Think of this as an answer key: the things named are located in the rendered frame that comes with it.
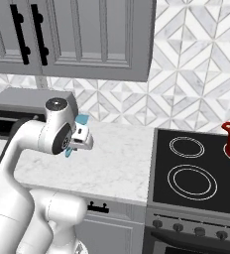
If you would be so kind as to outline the black hob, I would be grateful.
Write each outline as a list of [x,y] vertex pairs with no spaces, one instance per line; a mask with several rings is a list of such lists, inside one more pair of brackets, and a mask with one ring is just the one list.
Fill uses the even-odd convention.
[[159,129],[153,201],[230,213],[230,159],[222,135]]

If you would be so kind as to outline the grey wall cupboard door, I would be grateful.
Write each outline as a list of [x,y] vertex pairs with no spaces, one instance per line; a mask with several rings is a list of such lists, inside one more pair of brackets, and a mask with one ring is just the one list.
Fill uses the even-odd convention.
[[31,0],[44,17],[45,76],[146,81],[157,0]]
[[[16,30],[10,9],[16,4],[24,17],[22,30],[30,48],[30,63],[23,64]],[[31,11],[31,0],[0,0],[0,73],[41,75],[41,57]]]

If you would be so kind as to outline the grey microwave oven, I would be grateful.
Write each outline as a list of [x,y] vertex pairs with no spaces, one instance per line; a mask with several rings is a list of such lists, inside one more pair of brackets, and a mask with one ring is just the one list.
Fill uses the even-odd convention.
[[7,140],[13,124],[21,118],[45,122],[46,102],[54,97],[66,99],[73,117],[78,115],[78,106],[70,91],[9,87],[0,92],[0,139]]

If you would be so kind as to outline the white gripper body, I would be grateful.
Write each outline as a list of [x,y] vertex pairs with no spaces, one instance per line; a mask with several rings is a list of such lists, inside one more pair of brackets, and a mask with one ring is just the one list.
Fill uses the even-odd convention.
[[93,137],[90,133],[85,136],[72,135],[69,147],[72,149],[91,150],[93,148]]

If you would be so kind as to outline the blue spatula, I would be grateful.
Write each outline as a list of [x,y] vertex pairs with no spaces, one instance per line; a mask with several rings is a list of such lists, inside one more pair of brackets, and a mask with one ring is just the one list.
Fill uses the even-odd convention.
[[[83,114],[79,114],[76,116],[75,118],[76,130],[72,135],[85,136],[88,133],[90,133],[89,128],[86,126],[88,118],[89,118],[88,115],[83,115]],[[67,148],[65,149],[65,156],[68,158],[73,151],[77,151],[77,150],[78,149],[70,148],[68,145]]]

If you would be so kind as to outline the grey base cupboard door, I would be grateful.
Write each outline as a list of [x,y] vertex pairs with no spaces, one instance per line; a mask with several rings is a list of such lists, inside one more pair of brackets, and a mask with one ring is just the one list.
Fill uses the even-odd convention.
[[88,214],[75,231],[88,254],[142,254],[143,223]]

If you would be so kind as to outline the grey drawer front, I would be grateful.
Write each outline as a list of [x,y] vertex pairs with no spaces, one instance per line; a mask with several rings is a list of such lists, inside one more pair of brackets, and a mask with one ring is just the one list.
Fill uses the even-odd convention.
[[124,200],[111,200],[96,197],[87,197],[85,200],[87,205],[89,205],[91,201],[94,201],[94,204],[98,206],[101,206],[102,203],[105,202],[109,208],[109,213],[88,210],[88,213],[91,215],[104,216],[112,219],[121,219],[138,223],[145,222],[146,208],[142,205],[129,203]]

